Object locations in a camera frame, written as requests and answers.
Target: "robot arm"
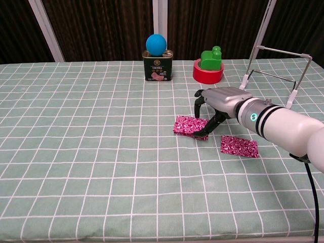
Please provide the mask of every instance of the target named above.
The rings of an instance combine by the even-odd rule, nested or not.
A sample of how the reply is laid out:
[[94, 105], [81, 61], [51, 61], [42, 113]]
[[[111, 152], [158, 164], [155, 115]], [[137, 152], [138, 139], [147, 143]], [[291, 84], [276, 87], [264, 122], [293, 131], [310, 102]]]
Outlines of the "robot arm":
[[235, 87], [198, 90], [195, 96], [196, 118], [204, 103], [213, 107], [216, 114], [194, 136], [206, 136], [226, 119], [236, 118], [247, 129], [288, 151], [291, 157], [312, 162], [324, 173], [324, 124], [320, 121]]

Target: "black ring band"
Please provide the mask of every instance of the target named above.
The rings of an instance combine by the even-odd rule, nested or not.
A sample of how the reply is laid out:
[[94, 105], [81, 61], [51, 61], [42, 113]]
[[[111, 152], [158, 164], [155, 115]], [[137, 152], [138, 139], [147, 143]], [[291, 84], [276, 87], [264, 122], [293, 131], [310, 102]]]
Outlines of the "black ring band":
[[243, 101], [241, 101], [238, 105], [237, 105], [237, 107], [236, 107], [236, 109], [235, 109], [235, 115], [236, 115], [236, 119], [237, 119], [237, 121], [238, 121], [238, 123], [239, 123], [239, 120], [238, 120], [238, 112], [239, 112], [239, 110], [240, 110], [240, 108], [242, 107], [242, 105], [245, 103], [245, 102], [247, 102], [248, 100], [250, 100], [250, 99], [252, 99], [253, 97], [249, 97], [249, 98], [247, 98], [246, 100], [243, 100]]
[[265, 122], [267, 121], [267, 119], [270, 117], [271, 114], [273, 114], [276, 110], [279, 110], [279, 109], [281, 109], [281, 108], [284, 108], [284, 107], [282, 107], [282, 106], [278, 106], [278, 107], [274, 108], [273, 110], [269, 111], [269, 113], [266, 114], [266, 116], [264, 117], [264, 119], [263, 119], [263, 121], [262, 121], [262, 123], [261, 123], [261, 128], [260, 128], [260, 130], [261, 130], [261, 137], [263, 137], [264, 139], [266, 139], [266, 138], [264, 137], [264, 131], [263, 131], [263, 128], [264, 128]]
[[267, 110], [269, 110], [269, 109], [271, 109], [271, 108], [273, 108], [273, 107], [275, 107], [275, 106], [277, 106], [277, 105], [269, 105], [269, 106], [265, 107], [263, 111], [260, 112], [260, 115], [258, 116], [258, 119], [257, 119], [257, 121], [255, 122], [255, 131], [257, 132], [257, 134], [258, 134], [259, 136], [261, 136], [261, 135], [260, 135], [260, 132], [259, 132], [259, 123], [260, 123], [261, 117], [264, 115], [264, 113], [265, 113]]

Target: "blue ball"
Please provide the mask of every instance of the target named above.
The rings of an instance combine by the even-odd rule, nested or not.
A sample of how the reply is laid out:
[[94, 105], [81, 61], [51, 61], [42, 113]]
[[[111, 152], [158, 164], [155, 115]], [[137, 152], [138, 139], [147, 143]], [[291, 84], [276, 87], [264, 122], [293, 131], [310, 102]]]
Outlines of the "blue ball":
[[166, 39], [160, 34], [153, 34], [146, 41], [146, 49], [152, 56], [161, 56], [167, 48]]

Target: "teal led light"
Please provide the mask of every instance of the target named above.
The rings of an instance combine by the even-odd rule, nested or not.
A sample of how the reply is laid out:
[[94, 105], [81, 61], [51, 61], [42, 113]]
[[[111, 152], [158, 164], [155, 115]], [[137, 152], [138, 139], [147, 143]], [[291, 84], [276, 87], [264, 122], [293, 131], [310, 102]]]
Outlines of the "teal led light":
[[256, 113], [253, 113], [250, 118], [251, 118], [251, 121], [254, 122], [258, 118], [258, 115]]

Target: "red tape roll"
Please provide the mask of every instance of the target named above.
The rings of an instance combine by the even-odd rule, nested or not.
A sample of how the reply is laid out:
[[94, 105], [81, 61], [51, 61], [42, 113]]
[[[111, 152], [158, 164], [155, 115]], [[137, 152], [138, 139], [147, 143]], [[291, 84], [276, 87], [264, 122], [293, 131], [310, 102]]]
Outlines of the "red tape roll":
[[202, 70], [198, 66], [199, 62], [200, 62], [200, 58], [195, 60], [193, 64], [192, 76], [196, 81], [205, 85], [214, 85], [222, 79], [223, 71], [224, 71], [223, 63], [219, 71], [208, 71], [208, 70]]

